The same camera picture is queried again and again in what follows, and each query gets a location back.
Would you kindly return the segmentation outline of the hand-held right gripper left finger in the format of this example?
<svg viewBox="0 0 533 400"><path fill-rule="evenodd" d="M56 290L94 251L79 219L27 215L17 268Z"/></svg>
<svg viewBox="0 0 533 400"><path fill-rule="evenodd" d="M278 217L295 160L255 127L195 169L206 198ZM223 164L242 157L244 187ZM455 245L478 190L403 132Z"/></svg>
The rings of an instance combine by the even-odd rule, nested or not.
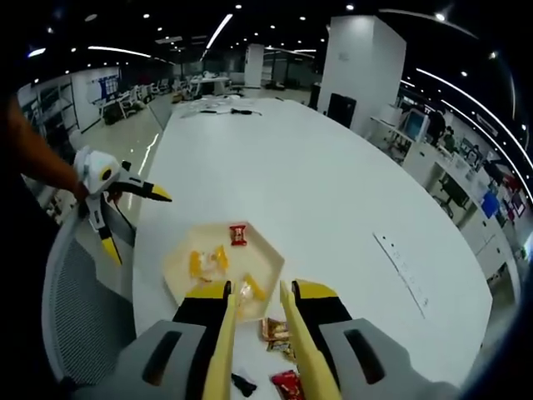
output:
<svg viewBox="0 0 533 400"><path fill-rule="evenodd" d="M198 287L121 352L118 397L228 399L231 364L232 284Z"/></svg>

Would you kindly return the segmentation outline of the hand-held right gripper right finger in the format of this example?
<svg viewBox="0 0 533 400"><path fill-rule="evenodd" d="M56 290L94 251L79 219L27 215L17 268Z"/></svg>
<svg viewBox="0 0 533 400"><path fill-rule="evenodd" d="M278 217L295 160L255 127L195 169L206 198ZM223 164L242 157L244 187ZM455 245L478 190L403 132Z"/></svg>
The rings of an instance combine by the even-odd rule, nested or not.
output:
<svg viewBox="0 0 533 400"><path fill-rule="evenodd" d="M416 398L407 350L365 318L353 318L329 287L291 283L290 332L306 399Z"/></svg>

